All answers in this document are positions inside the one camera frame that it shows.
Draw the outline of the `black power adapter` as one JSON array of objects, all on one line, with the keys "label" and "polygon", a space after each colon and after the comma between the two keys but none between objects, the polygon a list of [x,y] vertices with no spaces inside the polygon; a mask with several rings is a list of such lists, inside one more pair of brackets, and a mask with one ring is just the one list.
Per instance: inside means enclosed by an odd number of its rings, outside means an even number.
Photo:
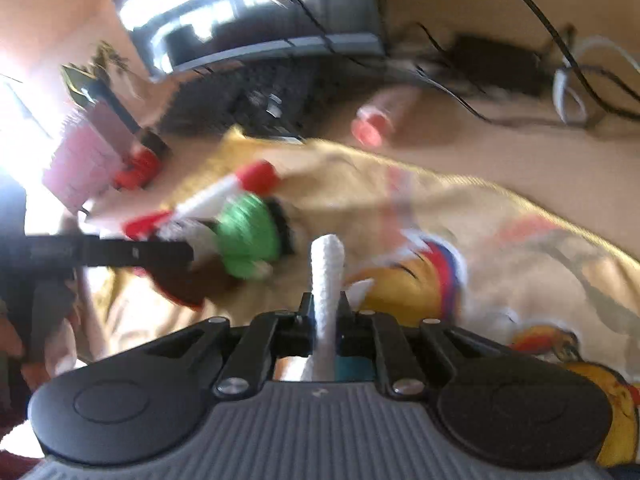
[{"label": "black power adapter", "polygon": [[476,35],[458,35],[445,50],[446,59],[474,84],[523,96],[541,96],[551,77],[539,54],[516,44]]}]

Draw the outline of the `knitted doll green shirt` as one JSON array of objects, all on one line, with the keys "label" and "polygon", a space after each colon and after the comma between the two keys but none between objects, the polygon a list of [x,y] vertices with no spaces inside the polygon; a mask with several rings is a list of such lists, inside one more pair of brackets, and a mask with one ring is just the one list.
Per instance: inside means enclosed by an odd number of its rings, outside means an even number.
[{"label": "knitted doll green shirt", "polygon": [[186,242],[192,248],[193,260],[184,270],[157,269],[148,274],[166,298],[193,309],[221,300],[245,282],[268,278],[296,248],[285,203],[253,193],[232,198],[213,219],[169,221],[154,237]]}]

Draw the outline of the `red knitted toy car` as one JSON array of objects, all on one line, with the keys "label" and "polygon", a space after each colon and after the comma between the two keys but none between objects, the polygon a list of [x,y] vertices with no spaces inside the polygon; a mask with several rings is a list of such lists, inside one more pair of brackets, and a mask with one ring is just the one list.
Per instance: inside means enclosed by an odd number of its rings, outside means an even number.
[{"label": "red knitted toy car", "polygon": [[115,190],[135,191],[146,188],[164,169],[170,148],[152,128],[141,131],[122,167],[112,180]]}]

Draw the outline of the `pink capped tube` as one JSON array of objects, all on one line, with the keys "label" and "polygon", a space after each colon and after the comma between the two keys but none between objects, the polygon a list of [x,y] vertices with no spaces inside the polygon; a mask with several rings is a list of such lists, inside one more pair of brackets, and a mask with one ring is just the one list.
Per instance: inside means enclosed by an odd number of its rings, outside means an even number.
[{"label": "pink capped tube", "polygon": [[398,133],[422,90],[408,84],[378,90],[356,111],[350,125],[352,136],[362,145],[379,148]]}]

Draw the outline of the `yellow cartoon towel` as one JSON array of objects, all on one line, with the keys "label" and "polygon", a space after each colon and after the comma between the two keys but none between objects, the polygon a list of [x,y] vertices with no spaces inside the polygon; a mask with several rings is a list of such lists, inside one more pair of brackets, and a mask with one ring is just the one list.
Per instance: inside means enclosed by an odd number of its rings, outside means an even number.
[{"label": "yellow cartoon towel", "polygon": [[416,324],[418,279],[434,264],[425,237],[460,252],[461,296],[439,316],[559,363],[598,384],[614,413],[604,466],[639,458],[639,265],[606,240],[498,185],[434,174],[329,141],[295,145],[226,134],[166,200],[182,203],[227,174],[267,159],[299,240],[326,233],[345,248],[345,278],[373,278],[368,309],[393,306]]}]

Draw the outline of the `potted plant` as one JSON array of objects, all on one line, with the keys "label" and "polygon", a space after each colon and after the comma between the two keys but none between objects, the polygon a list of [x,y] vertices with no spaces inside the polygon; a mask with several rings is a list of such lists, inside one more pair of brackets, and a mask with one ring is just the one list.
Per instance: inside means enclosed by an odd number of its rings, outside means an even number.
[{"label": "potted plant", "polygon": [[76,106],[84,110],[94,102],[96,90],[90,89],[93,84],[100,82],[107,89],[112,88],[111,67],[114,67],[118,76],[124,76],[129,73],[129,60],[104,40],[94,46],[87,64],[68,63],[60,66],[63,84]]}]

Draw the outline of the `white knitted cloth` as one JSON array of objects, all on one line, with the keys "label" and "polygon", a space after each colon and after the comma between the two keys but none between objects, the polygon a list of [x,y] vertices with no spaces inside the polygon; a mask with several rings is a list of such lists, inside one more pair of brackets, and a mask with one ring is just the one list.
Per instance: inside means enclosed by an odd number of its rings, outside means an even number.
[{"label": "white knitted cloth", "polygon": [[333,382],[335,379],[337,308],[341,300],[344,246],[335,234],[316,238],[310,246],[314,345],[309,358],[286,361],[286,382]]}]

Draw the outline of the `red white toy rocket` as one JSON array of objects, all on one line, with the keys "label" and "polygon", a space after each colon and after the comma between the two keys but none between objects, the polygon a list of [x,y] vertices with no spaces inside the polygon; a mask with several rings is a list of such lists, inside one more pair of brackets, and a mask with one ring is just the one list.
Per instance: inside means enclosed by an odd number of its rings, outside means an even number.
[{"label": "red white toy rocket", "polygon": [[132,240],[144,240],[162,224],[172,220],[210,220],[215,218],[232,198],[243,193],[267,195],[279,182],[280,176],[276,167],[268,160],[261,159],[228,174],[172,209],[154,211],[152,214],[128,220],[122,225],[122,232]]}]

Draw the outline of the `pink box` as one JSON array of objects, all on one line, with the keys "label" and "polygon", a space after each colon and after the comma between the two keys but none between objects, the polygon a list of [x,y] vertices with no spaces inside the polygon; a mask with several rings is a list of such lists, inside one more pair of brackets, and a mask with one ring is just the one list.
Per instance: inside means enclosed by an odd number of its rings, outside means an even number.
[{"label": "pink box", "polygon": [[42,183],[71,213],[112,185],[140,130],[109,105],[97,102],[67,118],[63,137]]}]

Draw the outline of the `black computer monitor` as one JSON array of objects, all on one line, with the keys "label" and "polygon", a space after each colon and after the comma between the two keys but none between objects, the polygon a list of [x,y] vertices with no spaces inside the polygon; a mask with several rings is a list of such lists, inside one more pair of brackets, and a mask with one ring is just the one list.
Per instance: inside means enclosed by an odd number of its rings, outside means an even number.
[{"label": "black computer monitor", "polygon": [[152,80],[242,58],[380,56],[376,0],[113,0]]}]

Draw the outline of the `black keyboard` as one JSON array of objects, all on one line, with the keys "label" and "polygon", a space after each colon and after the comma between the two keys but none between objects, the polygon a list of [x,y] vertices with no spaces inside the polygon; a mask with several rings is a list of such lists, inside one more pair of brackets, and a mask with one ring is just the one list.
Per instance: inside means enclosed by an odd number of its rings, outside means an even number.
[{"label": "black keyboard", "polygon": [[326,111],[331,64],[281,58],[215,70],[178,85],[156,124],[159,133],[195,136],[240,127],[259,139],[303,139]]}]

